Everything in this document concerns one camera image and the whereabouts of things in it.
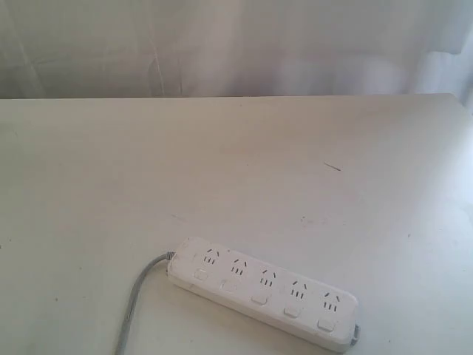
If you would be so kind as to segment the white five-outlet power strip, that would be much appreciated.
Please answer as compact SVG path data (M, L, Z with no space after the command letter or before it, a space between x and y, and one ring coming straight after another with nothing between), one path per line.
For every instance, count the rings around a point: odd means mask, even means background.
M329 351L357 343L358 300L331 285L199 237L167 266L176 286Z

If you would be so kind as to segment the white backdrop curtain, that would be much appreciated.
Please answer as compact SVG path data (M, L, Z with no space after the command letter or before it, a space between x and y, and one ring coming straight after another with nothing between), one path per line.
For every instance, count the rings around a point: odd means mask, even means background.
M450 93L470 1L3 1L3 98Z

